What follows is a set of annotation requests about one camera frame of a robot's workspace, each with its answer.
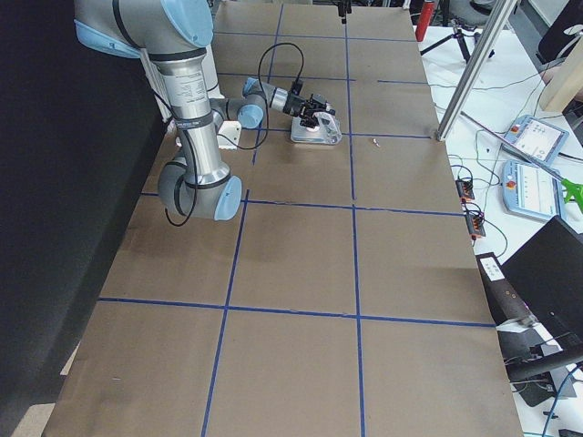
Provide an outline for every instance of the cardboard table surface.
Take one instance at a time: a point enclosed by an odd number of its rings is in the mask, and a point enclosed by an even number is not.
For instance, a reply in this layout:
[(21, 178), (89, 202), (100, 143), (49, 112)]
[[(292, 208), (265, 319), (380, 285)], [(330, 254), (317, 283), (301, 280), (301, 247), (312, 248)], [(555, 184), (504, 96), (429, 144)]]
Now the cardboard table surface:
[[(300, 46), (343, 140), (272, 114), (222, 151), (237, 216), (178, 229), (163, 147), (45, 436), (521, 435), (408, 12), (226, 2), (215, 31), (230, 97)], [(288, 87), (298, 54), (267, 59)]]

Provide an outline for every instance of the green object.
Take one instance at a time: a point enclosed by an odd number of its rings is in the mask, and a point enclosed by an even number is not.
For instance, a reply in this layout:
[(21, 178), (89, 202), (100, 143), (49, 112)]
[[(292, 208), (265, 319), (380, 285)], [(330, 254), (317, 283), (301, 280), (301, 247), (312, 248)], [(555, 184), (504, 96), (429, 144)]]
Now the green object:
[(565, 203), (574, 199), (583, 213), (583, 184), (576, 184), (568, 179), (561, 179), (561, 184), (567, 190), (567, 193), (565, 193)]

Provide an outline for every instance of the white table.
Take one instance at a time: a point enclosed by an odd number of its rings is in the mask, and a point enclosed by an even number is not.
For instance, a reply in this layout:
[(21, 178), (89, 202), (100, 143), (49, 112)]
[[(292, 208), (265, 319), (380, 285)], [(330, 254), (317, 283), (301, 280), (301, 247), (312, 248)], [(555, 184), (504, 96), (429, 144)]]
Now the white table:
[[(419, 47), (420, 49), (427, 48), (450, 34), (452, 34), (451, 28), (430, 27)], [(471, 52), (474, 49), (473, 39), (467, 38), (466, 43)], [(512, 31), (502, 32), (496, 43), (495, 52), (496, 54), (486, 62), (475, 88), (505, 86), (532, 77), (502, 89), (474, 90), (465, 103), (464, 111), (490, 129), (506, 132), (518, 116), (535, 114), (538, 95), (544, 86), (525, 49)], [(428, 82), (432, 85), (436, 112), (441, 119), (455, 90), (453, 87), (441, 86), (457, 84), (465, 69), (465, 61), (457, 42), (453, 39), (425, 54), (423, 60)], [(536, 117), (553, 117), (547, 121), (564, 128), (571, 134), (561, 151), (571, 156), (583, 158), (583, 148), (565, 118), (557, 113), (544, 112), (540, 108), (536, 111)], [(462, 164), (472, 171), (474, 178), (489, 181), (490, 173), (478, 165), (477, 159), (479, 158), (480, 163), (487, 168), (492, 168), (497, 175), (500, 175), (504, 163), (513, 157), (504, 151), (499, 151), (499, 142), (487, 133), (479, 134), (476, 145), (476, 131), (478, 129), (479, 127), (476, 127), (469, 120), (463, 117), (458, 118), (446, 140), (447, 151), (450, 154), (452, 165)], [(559, 169), (563, 176), (574, 182), (583, 181), (581, 163), (558, 157), (553, 167)], [(457, 175), (458, 168), (454, 168), (453, 171), (454, 175)], [(474, 185), (476, 204), (485, 209), (486, 219), (506, 234), (508, 247), (504, 254), (499, 257), (500, 262), (504, 262), (528, 241), (544, 223), (509, 214), (502, 201), (501, 187), (495, 186), (488, 189), (487, 184), (482, 181), (476, 181)], [(576, 232), (583, 232), (583, 214), (579, 211), (578, 206), (575, 203), (570, 203), (566, 205), (566, 210), (567, 223)], [(504, 238), (496, 229), (486, 224), (486, 238), (479, 239), (474, 250), (476, 254), (490, 251), (500, 254), (504, 247)], [(542, 327), (539, 327), (538, 330), (543, 338), (550, 338), (550, 335)], [(576, 375), (581, 379), (580, 371)], [(558, 435), (557, 430), (563, 428), (583, 432), (583, 384), (575, 384), (575, 388), (578, 397), (574, 400), (562, 400), (558, 403), (555, 414), (559, 416), (559, 419), (551, 421), (547, 435)], [(523, 430), (528, 433), (542, 433), (546, 419), (542, 411), (548, 411), (553, 400), (547, 400), (536, 408), (528, 407), (518, 394), (515, 394), (515, 401)]]

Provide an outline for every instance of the metal pole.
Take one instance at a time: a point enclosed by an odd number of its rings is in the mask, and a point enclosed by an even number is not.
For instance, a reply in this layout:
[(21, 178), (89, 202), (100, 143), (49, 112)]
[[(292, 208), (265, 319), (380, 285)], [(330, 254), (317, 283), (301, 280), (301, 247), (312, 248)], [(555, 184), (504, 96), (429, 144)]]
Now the metal pole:
[(440, 141), (443, 141), (447, 135), (449, 135), (449, 131), (454, 125), (455, 119), (462, 110), (462, 106), (474, 86), (480, 70), (482, 69), (482, 65), (490, 56), (492, 46), (504, 28), (506, 20), (510, 16), (516, 2), (517, 0), (498, 0), (494, 6), (490, 18), (486, 23), (484, 33), (480, 36), (477, 46), (474, 49), (474, 53), (470, 57), (462, 77), (459, 79), (459, 84), (449, 102), (449, 106), (445, 111), (442, 122), (437, 129), (436, 136)]
[(520, 364), (511, 364), (506, 367), (508, 379), (512, 381), (523, 381), (531, 376), (552, 371), (557, 367), (567, 366), (583, 360), (583, 344), (573, 346), (564, 351), (547, 355), (534, 361)]

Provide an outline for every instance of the white sticker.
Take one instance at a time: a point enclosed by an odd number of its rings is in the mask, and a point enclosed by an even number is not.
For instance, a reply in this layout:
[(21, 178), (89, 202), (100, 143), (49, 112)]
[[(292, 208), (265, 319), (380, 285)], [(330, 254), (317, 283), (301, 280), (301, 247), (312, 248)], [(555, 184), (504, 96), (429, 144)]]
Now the white sticker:
[(207, 87), (202, 72), (186, 76), (163, 76), (170, 103), (174, 107), (185, 107), (207, 98)]
[(482, 267), (486, 271), (486, 275), (490, 278), (490, 280), (501, 280), (504, 279), (504, 274), (502, 270), (496, 264), (496, 260), (493, 258), (481, 258), (480, 262), (482, 263)]

